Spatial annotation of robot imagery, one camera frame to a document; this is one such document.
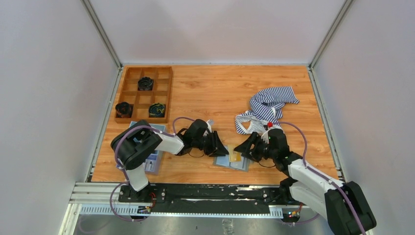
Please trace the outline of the grey card holder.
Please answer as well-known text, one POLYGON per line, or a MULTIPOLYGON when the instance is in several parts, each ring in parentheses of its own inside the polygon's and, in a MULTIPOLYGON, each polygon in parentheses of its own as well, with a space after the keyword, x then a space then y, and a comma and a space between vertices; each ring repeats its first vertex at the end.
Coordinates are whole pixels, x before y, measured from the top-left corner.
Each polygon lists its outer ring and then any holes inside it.
POLYGON ((242 157, 239 152, 234 152, 234 146, 233 145, 226 145, 225 148, 230 151, 230 153, 235 154, 238 158, 240 157, 240 160, 238 161, 231 161, 230 155, 213 155, 213 165, 224 167, 232 170, 239 170, 248 172, 249 165, 251 161, 245 157, 242 157))

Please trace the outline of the gold credit card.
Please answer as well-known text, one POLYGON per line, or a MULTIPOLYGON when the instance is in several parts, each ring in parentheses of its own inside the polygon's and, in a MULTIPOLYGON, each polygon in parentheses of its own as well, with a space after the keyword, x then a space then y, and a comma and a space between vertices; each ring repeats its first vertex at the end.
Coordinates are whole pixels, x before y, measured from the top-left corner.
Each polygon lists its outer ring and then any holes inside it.
POLYGON ((231 163, 242 161, 241 154, 235 151, 236 146, 234 144, 228 145, 229 161, 231 163))

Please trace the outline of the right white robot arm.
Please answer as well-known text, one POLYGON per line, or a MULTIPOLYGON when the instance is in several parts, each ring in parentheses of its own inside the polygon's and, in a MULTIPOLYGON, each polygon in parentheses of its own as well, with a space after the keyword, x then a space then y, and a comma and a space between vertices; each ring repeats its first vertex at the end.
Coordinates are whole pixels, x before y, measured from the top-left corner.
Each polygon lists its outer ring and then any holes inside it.
POLYGON ((272 159, 278 171, 287 175, 280 182, 279 197, 285 204, 295 201, 310 207, 326 219, 335 235, 363 235, 377 226, 376 218, 361 187, 354 181, 342 182, 309 164, 290 150, 285 133, 269 129, 252 132, 234 148, 254 162, 272 159))

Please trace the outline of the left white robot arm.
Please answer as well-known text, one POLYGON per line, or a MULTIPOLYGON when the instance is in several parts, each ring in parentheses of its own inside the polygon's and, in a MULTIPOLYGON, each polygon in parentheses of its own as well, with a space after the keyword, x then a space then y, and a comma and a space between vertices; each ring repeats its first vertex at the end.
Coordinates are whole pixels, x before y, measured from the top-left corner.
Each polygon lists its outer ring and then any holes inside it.
POLYGON ((209 157, 222 157, 229 151, 221 142, 217 131, 204 120, 194 120, 188 128, 170 134, 140 120, 116 136, 110 144, 117 168, 130 186, 131 196, 145 202, 150 196, 149 180, 145 174, 145 161, 155 151, 168 152, 176 156, 190 153, 194 148, 209 157))

